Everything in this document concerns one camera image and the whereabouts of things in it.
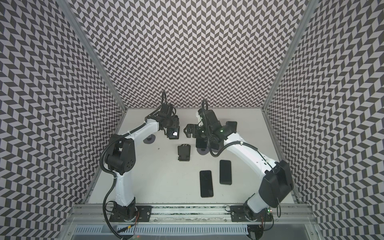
smartphone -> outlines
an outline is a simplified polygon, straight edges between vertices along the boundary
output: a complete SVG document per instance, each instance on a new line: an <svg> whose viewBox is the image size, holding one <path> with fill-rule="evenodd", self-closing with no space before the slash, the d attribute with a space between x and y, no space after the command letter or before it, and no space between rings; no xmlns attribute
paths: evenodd
<svg viewBox="0 0 384 240"><path fill-rule="evenodd" d="M232 169L229 160L220 160L220 184L232 184Z"/></svg>
<svg viewBox="0 0 384 240"><path fill-rule="evenodd" d="M213 197L212 173L210 170L200 171L200 196Z"/></svg>

chevron wallpaper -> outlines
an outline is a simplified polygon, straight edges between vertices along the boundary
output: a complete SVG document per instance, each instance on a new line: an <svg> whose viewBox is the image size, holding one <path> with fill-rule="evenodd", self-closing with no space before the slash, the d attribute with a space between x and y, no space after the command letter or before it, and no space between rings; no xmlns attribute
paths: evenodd
<svg viewBox="0 0 384 240"><path fill-rule="evenodd" d="M268 109L326 239L384 239L383 9L320 0Z"/></svg>
<svg viewBox="0 0 384 240"><path fill-rule="evenodd" d="M0 239L51 239L122 111L53 0L0 12Z"/></svg>
<svg viewBox="0 0 384 240"><path fill-rule="evenodd" d="M262 106L308 0L69 0L131 108Z"/></svg>

metal corner post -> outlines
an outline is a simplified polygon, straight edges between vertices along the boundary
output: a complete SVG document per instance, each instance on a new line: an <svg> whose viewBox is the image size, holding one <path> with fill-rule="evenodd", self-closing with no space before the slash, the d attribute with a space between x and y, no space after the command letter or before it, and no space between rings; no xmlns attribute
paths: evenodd
<svg viewBox="0 0 384 240"><path fill-rule="evenodd" d="M123 111L126 111L127 108L121 99L118 91L116 90L115 86L112 83L112 80L109 78L107 71L104 69L104 66L101 64L100 59L98 58L96 52L94 51L94 48L92 47L91 43L89 42L87 36L85 35L83 28L81 27L80 23L77 21L73 11L71 10L71 7L69 6L69 3L67 0L56 0L57 4L61 8L61 10L64 13L64 16L67 18L68 22L70 23L71 27L73 28L74 32L76 33L76 36L79 38L81 44L84 46L85 51L88 53L90 59L95 64L97 70L99 71L101 78L104 80L105 84L107 85L108 89L111 91L112 96L117 101L118 105L121 107Z"/></svg>
<svg viewBox="0 0 384 240"><path fill-rule="evenodd" d="M266 100L264 102L264 105L263 105L264 111L267 110L269 104L272 102L272 99L276 93L276 90L279 87L281 80L283 79L285 71L287 70L288 65L293 57L293 54L295 53L296 48L299 45L299 42L305 32L305 29L307 28L307 25L310 22L312 15L314 14L314 11L316 9L318 2L319 0L309 0L308 5L305 8L303 17L300 20L299 26L297 27L295 35L293 36L292 42L288 47L287 53L283 59L280 69L278 70L276 78L273 81L271 90L269 91L268 96L266 97Z"/></svg>

black and white geometric pattern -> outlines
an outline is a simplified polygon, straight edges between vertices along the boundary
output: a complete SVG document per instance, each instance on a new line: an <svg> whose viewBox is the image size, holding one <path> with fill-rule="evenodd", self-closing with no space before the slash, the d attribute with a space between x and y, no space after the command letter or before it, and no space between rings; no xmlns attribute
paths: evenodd
<svg viewBox="0 0 384 240"><path fill-rule="evenodd" d="M69 0L131 108L262 106L308 0Z"/></svg>
<svg viewBox="0 0 384 240"><path fill-rule="evenodd" d="M51 239L122 110L53 0L0 12L0 238Z"/></svg>
<svg viewBox="0 0 384 240"><path fill-rule="evenodd" d="M268 109L326 239L384 239L383 9L321 0Z"/></svg>

